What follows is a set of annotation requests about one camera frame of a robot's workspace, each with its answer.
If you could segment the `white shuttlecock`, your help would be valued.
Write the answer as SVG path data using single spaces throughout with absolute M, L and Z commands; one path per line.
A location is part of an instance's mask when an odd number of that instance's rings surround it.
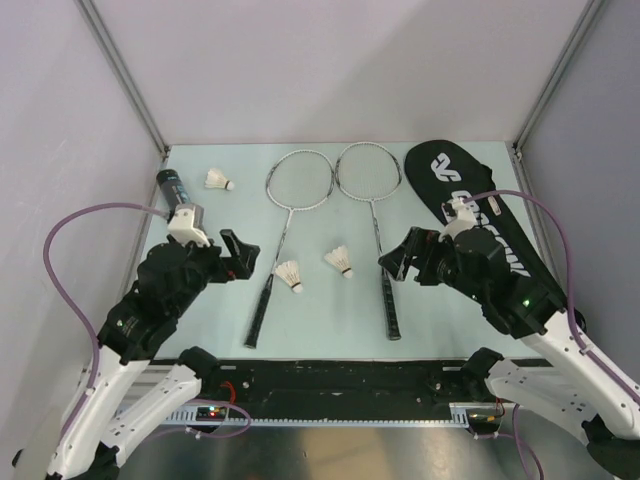
M 288 287 L 296 294 L 303 291 L 299 264 L 295 260 L 281 263 L 275 269 L 275 274 L 284 281 Z
M 207 189 L 222 189 L 226 191 L 232 191 L 235 188 L 235 184 L 221 170 L 216 168 L 208 170 L 204 186 Z
M 331 266 L 336 268 L 344 278 L 353 277 L 353 270 L 349 259 L 348 249 L 341 245 L 324 255 L 324 259 Z

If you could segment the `black shuttlecock tube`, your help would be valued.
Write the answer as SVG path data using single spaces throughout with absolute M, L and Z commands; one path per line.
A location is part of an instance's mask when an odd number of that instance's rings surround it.
M 181 205 L 192 203 L 190 195 L 176 170 L 163 169 L 159 171 L 156 175 L 156 183 L 170 211 L 174 211 Z

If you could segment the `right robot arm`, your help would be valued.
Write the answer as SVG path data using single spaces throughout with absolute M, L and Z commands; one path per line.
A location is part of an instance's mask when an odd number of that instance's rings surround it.
M 569 432 L 615 478 L 638 478 L 638 382 L 582 329 L 570 327 L 571 309 L 544 285 L 511 270 L 489 231 L 474 227 L 449 237 L 413 227 L 378 263 L 395 280 L 416 268 L 420 285 L 444 284 L 476 301 L 490 325 L 537 352 L 566 381 L 557 386 L 526 377 L 501 354 L 482 348 L 461 378 L 469 398 L 483 401 L 494 394 L 518 403 Z

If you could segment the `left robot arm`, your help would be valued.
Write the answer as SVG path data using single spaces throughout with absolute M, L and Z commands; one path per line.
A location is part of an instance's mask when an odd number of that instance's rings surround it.
M 163 380 L 128 408 L 126 393 L 177 330 L 182 315 L 210 284 L 251 278 L 260 253 L 230 229 L 220 232 L 229 253 L 175 239 L 154 246 L 137 268 L 131 289 L 109 311 L 97 335 L 84 403 L 68 417 L 52 455 L 49 479 L 114 479 L 127 457 L 173 411 L 221 389 L 218 360 L 200 347 L 183 351 Z

